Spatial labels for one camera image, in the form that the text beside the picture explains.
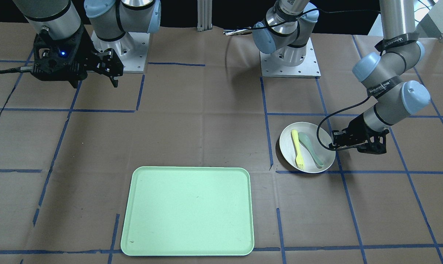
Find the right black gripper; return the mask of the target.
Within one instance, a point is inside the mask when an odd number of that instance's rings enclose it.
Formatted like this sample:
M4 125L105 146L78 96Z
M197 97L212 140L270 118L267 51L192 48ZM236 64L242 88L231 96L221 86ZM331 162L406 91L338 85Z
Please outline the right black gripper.
M124 65L113 48L91 54L91 70L109 77L114 88L118 87L118 77L123 75Z

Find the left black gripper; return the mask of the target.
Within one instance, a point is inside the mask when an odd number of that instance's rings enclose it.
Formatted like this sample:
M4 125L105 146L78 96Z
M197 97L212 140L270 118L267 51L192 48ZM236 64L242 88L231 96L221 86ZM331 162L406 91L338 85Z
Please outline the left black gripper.
M332 131L332 149L344 150L345 146L365 150L365 125L354 125L341 131Z

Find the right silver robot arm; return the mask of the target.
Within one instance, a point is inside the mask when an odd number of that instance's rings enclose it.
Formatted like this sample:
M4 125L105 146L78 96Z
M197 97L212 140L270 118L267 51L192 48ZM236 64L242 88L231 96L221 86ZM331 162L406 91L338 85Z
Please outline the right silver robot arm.
M113 87L138 57L134 34L156 33L161 24L159 0L86 0L94 28L87 32L70 0L16 0L15 5L36 31L34 64L26 67L37 80L67 81L77 88L88 72L109 78Z

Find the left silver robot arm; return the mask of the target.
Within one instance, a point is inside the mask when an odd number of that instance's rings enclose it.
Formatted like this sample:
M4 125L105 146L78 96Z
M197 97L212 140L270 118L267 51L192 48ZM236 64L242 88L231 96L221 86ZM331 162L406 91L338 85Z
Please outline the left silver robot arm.
M352 71L376 104L349 122L342 130L332 131L332 142L322 147L330 151L356 148L367 154L386 152L389 127L426 107L431 96L417 81L404 81L402 75L424 57L419 42L411 0L381 0L383 39L376 52L362 57ZM264 19L249 28L255 45L264 54L306 46L322 10L308 0L277 0Z

